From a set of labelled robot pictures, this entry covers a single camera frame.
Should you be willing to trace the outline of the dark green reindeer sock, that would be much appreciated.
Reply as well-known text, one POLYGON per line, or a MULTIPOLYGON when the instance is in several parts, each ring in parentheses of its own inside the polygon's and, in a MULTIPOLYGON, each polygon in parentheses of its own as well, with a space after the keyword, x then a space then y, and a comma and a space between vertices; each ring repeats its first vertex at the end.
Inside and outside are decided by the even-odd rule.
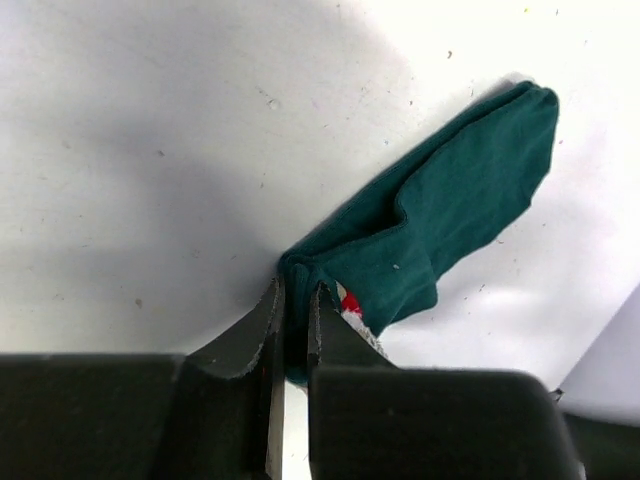
POLYGON ((464 110, 287 250, 284 364, 308 378, 311 299, 354 298, 372 335, 433 308, 440 277, 531 205, 551 166, 556 93, 517 83, 464 110))

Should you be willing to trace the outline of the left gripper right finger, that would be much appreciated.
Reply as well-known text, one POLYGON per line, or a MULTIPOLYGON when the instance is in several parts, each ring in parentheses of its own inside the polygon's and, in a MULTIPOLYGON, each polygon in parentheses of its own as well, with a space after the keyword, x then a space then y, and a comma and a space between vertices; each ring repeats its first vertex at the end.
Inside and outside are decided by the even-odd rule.
POLYGON ((579 479, 546 388, 517 371, 402 369, 320 287, 308 331, 309 462, 316 479, 579 479))

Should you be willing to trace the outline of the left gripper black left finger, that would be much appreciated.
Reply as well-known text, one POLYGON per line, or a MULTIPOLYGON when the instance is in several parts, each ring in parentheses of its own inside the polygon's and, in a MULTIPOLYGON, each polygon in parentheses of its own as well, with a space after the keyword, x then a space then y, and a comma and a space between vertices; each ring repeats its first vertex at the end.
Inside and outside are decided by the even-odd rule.
POLYGON ((189 355, 3 355, 2 477, 280 478, 284 303, 189 355))

